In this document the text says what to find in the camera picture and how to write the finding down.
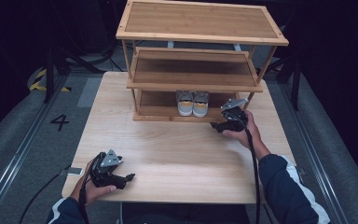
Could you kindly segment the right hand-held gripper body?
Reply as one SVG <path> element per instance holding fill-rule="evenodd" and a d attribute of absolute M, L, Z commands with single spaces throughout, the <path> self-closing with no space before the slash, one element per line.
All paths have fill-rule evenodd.
<path fill-rule="evenodd" d="M 221 106 L 221 114 L 227 120 L 227 128 L 231 131 L 241 132 L 246 128 L 248 118 L 241 106 L 247 102 L 247 99 L 229 99 Z"/>

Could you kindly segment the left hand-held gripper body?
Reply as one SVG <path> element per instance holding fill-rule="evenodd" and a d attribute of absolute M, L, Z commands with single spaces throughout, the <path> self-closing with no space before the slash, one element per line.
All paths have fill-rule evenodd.
<path fill-rule="evenodd" d="M 122 180 L 121 176 L 112 174 L 120 162 L 121 157 L 113 149 L 107 153 L 101 152 L 91 164 L 90 178 L 93 184 L 99 188 L 113 185 L 114 180 Z"/>

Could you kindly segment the small grey white sneaker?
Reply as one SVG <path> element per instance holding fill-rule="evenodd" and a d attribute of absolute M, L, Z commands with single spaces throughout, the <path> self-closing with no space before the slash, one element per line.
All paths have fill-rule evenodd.
<path fill-rule="evenodd" d="M 177 109 L 180 116 L 190 116 L 193 111 L 193 94 L 191 91 L 177 91 L 175 93 Z"/>
<path fill-rule="evenodd" d="M 207 91 L 196 91 L 193 103 L 193 114 L 198 118 L 205 117 L 209 108 L 209 93 Z"/>

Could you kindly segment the wooden three-tier shoe rack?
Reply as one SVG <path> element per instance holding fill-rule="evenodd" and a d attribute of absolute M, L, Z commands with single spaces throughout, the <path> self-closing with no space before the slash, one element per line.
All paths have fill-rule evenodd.
<path fill-rule="evenodd" d="M 149 41 L 124 52 L 127 87 L 136 120 L 182 121 L 177 91 L 206 91 L 209 108 L 203 121 L 220 122 L 222 106 L 238 100 L 247 107 L 263 90 L 263 69 L 255 69 L 253 51 L 271 51 L 288 40 L 264 6 L 171 0 L 129 0 L 117 28 L 122 42 Z M 222 50 L 229 44 L 251 49 Z"/>

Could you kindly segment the person's right hand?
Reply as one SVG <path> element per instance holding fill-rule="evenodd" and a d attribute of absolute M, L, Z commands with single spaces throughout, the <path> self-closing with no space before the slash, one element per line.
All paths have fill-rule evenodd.
<path fill-rule="evenodd" d="M 248 135 L 245 130 L 241 132 L 224 130 L 222 132 L 222 135 L 238 140 L 244 147 L 248 149 L 252 148 L 253 152 L 255 153 L 255 157 L 260 161 L 262 158 L 267 156 L 270 153 L 270 151 L 268 150 L 268 148 L 265 146 L 265 144 L 261 139 L 261 135 L 255 124 L 253 114 L 248 110 L 244 110 L 244 113 L 248 118 L 247 130 L 252 136 L 252 140 L 248 139 Z"/>

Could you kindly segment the black metal stand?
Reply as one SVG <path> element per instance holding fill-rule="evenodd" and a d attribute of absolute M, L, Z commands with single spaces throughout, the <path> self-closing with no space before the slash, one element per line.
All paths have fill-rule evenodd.
<path fill-rule="evenodd" d="M 267 67 L 267 72 L 277 69 L 279 66 L 282 68 L 277 75 L 279 83 L 287 83 L 290 77 L 293 79 L 290 99 L 293 108 L 297 111 L 301 63 L 296 56 L 280 58 L 278 61 L 271 63 Z"/>
<path fill-rule="evenodd" d="M 81 67 L 84 67 L 86 70 L 93 74 L 103 73 L 103 70 L 93 66 L 91 63 L 86 62 L 69 50 L 63 49 L 61 47 L 50 48 L 47 53 L 46 62 L 47 92 L 44 101 L 45 104 L 49 102 L 54 94 L 54 71 L 57 70 L 60 76 L 67 76 L 71 71 L 70 65 L 66 61 L 67 58 L 73 60 L 75 63 L 79 64 Z"/>

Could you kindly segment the grey metal table bracket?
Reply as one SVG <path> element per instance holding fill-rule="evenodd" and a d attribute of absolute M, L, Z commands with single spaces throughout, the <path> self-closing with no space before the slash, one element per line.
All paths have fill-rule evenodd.
<path fill-rule="evenodd" d="M 77 167 L 69 167 L 62 169 L 60 175 L 82 175 L 83 169 Z"/>

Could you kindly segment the metal floor rail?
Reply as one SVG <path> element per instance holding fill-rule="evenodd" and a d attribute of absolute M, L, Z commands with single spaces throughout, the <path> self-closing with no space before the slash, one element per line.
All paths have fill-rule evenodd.
<path fill-rule="evenodd" d="M 296 127 L 299 130 L 302 141 L 305 144 L 305 153 L 308 157 L 310 166 L 318 182 L 319 188 L 321 189 L 321 192 L 324 196 L 327 207 L 331 213 L 330 217 L 333 224 L 349 224 L 348 219 L 344 214 L 342 206 L 333 189 L 330 178 L 326 173 L 320 158 L 318 157 L 314 144 L 310 139 L 310 135 L 306 130 L 301 117 L 292 105 L 291 93 L 289 89 L 283 84 L 280 84 L 279 88 L 281 90 L 282 97 L 286 102 L 287 107 L 289 108 L 290 114 L 295 121 Z"/>
<path fill-rule="evenodd" d="M 0 224 L 42 223 L 61 198 L 76 149 L 74 117 L 83 84 L 74 77 L 58 80 L 48 103 L 33 90 L 0 123 Z"/>

